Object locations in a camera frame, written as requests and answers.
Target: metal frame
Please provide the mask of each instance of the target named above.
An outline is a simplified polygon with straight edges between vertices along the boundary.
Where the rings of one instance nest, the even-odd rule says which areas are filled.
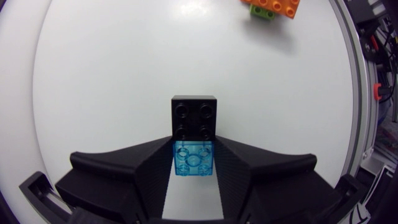
[[[343,0],[330,0],[346,42],[353,78],[353,123],[342,175],[356,175],[365,151],[373,148],[379,103],[373,98],[376,65],[364,59],[355,25]]]

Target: stacked lego bricks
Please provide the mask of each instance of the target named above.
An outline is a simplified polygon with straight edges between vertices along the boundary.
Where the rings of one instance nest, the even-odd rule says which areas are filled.
[[[241,0],[250,5],[250,13],[272,20],[275,13],[294,18],[300,0]]]

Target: cable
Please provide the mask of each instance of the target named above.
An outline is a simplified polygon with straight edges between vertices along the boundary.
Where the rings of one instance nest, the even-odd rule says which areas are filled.
[[[390,100],[391,97],[392,97],[392,95],[394,94],[394,90],[395,90],[396,83],[397,83],[397,73],[396,73],[395,71],[393,71],[392,73],[394,74],[394,84],[392,84],[391,93],[390,93],[390,95],[389,95],[386,99],[379,101],[379,104],[380,104],[380,103],[384,103],[384,102],[386,102],[387,100]]]

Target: black lego brick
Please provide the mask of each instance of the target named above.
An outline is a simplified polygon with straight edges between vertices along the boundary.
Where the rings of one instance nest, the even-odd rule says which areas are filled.
[[[214,96],[174,96],[172,98],[173,140],[214,140],[216,114],[217,99]]]

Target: lego brick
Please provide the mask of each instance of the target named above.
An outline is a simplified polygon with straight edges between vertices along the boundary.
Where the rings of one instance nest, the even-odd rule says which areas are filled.
[[[175,175],[212,175],[214,145],[211,141],[176,141],[173,146]]]
[[[300,0],[241,0],[255,6],[276,12],[278,14],[294,18]]]
[[[250,4],[250,13],[268,20],[273,20],[275,18],[274,12],[255,6],[253,4]]]
[[[174,96],[172,129],[175,141],[212,141],[216,133],[214,96]]]

